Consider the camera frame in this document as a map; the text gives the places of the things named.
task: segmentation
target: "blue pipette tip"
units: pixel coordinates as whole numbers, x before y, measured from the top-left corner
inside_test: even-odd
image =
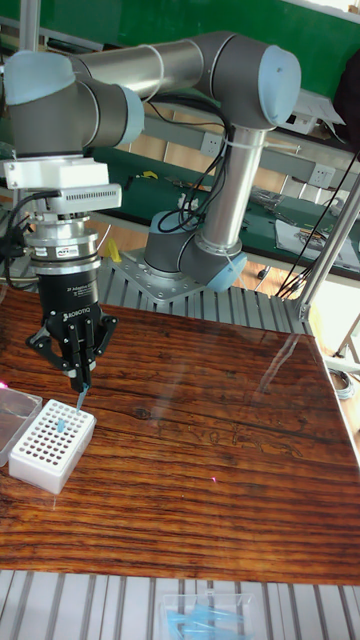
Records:
[[[62,433],[65,429],[65,420],[63,420],[62,418],[59,418],[58,423],[57,423],[57,427],[56,427],[56,431],[58,433]]]
[[[84,402],[85,396],[88,392],[88,389],[90,389],[89,385],[86,384],[84,382],[83,384],[83,390],[81,393],[79,393],[79,397],[78,397],[78,401],[77,401],[77,405],[76,405],[76,413],[79,413],[81,407],[82,407],[82,403]]]

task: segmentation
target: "white cable tie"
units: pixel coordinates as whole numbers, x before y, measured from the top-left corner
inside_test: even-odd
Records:
[[[273,149],[283,149],[284,151],[297,151],[300,145],[296,147],[293,144],[277,144],[276,142],[264,142],[264,147],[273,147]]]
[[[242,144],[241,142],[231,142],[231,140],[225,140],[225,144],[238,149],[261,149],[264,146],[264,144]]]
[[[154,96],[156,96],[157,92],[159,91],[159,89],[161,89],[161,85],[164,82],[164,77],[165,77],[165,66],[164,66],[164,61],[162,59],[162,55],[161,53],[159,53],[159,51],[157,49],[155,49],[155,47],[153,47],[151,44],[142,44],[141,47],[146,47],[146,49],[151,49],[151,51],[153,51],[153,53],[156,54],[159,62],[160,62],[160,77],[159,77],[159,81],[154,89],[154,91],[147,97],[145,98],[145,100],[143,100],[143,102],[149,102],[150,100],[152,100],[152,98]]]
[[[236,279],[239,278],[239,280],[240,280],[242,286],[244,287],[245,291],[248,291],[248,288],[247,288],[244,280],[242,279],[242,277],[240,275],[241,272],[236,269],[233,261],[231,260],[230,256],[226,253],[226,251],[225,251],[225,255],[226,255],[226,258],[227,258],[228,263],[231,266],[232,270],[234,271],[234,273],[236,273]]]
[[[106,239],[106,236],[108,235],[108,233],[109,233],[110,229],[111,229],[111,224],[109,224],[109,226],[108,226],[108,228],[106,229],[106,231],[105,231],[105,233],[104,233],[103,237],[101,238],[101,240],[100,240],[100,242],[99,242],[98,246],[96,247],[96,250],[97,250],[97,251],[99,251],[99,249],[100,249],[101,245],[103,244],[104,240]]]

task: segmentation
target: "metal pole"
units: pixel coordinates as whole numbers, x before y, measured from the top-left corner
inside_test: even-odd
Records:
[[[41,0],[21,0],[19,49],[37,51]]]
[[[123,85],[141,98],[158,91],[193,87],[204,67],[200,49],[190,40],[86,53],[71,57],[71,61],[75,72]]]
[[[241,223],[266,134],[267,131],[242,127],[235,130],[226,183],[209,207],[199,240],[210,253],[227,251],[239,242]]]
[[[343,210],[328,237],[326,244],[318,257],[314,268],[307,280],[301,296],[297,300],[299,317],[307,317],[310,306],[320,285],[327,277],[339,251],[351,231],[360,211],[360,175],[356,178]]]

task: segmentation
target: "robotic arm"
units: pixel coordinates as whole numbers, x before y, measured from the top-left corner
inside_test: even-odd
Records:
[[[141,99],[195,87],[219,101],[233,125],[225,188],[202,229],[174,234],[171,251],[152,225],[145,259],[156,269],[181,270],[225,289],[237,276],[229,256],[235,269],[242,259],[239,231],[266,132],[291,114],[300,67],[276,46],[222,32],[71,59],[19,52],[6,64],[4,79],[17,153],[5,166],[8,186],[38,198],[31,218],[36,231],[26,240],[43,323],[27,344],[81,392],[84,384],[91,386],[95,358],[117,323],[98,304],[97,235],[84,223],[89,212],[121,204],[107,166],[84,157],[83,149],[134,140],[144,124]],[[54,197],[45,197],[49,189]],[[61,356],[52,350],[52,338]]]

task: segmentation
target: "paper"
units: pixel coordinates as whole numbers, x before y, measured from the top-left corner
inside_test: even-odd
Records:
[[[345,124],[335,111],[330,98],[305,89],[301,89],[293,113],[309,115],[335,124]]]
[[[299,255],[304,248],[304,244],[309,235],[301,231],[299,227],[293,227],[286,222],[276,220],[276,246],[278,249],[285,249],[291,251],[296,255]],[[315,260],[325,246],[325,240],[323,238],[312,238],[309,246],[304,251],[305,258]],[[349,269],[351,271],[360,272],[360,261],[356,255],[351,240],[346,238],[340,253],[338,254],[334,265]]]

